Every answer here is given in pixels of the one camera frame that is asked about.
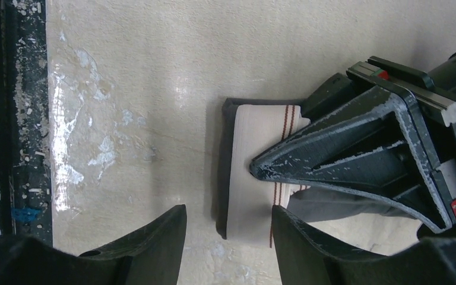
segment white cloth with brown stripes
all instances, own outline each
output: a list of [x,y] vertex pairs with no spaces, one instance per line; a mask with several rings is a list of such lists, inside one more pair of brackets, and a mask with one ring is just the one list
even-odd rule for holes
[[271,210],[287,207],[303,185],[264,182],[249,172],[252,159],[310,123],[300,106],[241,105],[235,117],[226,235],[253,245],[273,245]]

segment dark gray fabric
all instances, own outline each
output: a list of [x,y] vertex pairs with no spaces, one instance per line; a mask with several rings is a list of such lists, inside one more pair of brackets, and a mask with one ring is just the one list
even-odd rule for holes
[[[230,197],[230,172],[232,166],[233,132],[235,116],[240,105],[299,105],[296,100],[226,99],[223,108],[223,131],[219,146],[217,174],[218,215],[217,232],[226,239],[226,222]],[[336,220],[359,213],[375,213],[383,216],[410,217],[407,213],[383,202],[352,194],[321,188],[309,188],[293,194],[287,209],[306,222]]]

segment striped cloth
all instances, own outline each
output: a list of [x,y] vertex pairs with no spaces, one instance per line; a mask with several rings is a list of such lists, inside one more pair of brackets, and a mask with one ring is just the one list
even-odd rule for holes
[[226,235],[253,245],[273,245],[271,209],[287,207],[304,185],[264,182],[249,173],[252,159],[310,123],[300,106],[241,105],[233,134],[232,167]]

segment blue debris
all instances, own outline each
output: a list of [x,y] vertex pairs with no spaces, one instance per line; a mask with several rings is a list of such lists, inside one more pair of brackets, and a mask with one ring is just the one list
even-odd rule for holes
[[16,220],[20,221],[22,223],[29,223],[35,219],[37,219],[37,214],[39,214],[41,210],[36,210],[32,208],[23,208],[23,209],[17,209],[17,208],[12,208],[11,209],[11,217]]

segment scratched surface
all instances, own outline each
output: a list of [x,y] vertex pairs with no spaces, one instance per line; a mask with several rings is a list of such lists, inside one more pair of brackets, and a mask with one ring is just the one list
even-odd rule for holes
[[[272,249],[211,217],[225,98],[304,98],[372,55],[431,69],[456,51],[456,1],[47,1],[47,43],[54,245],[79,254],[186,204],[179,284],[280,284]],[[390,254],[418,223],[317,226]]]

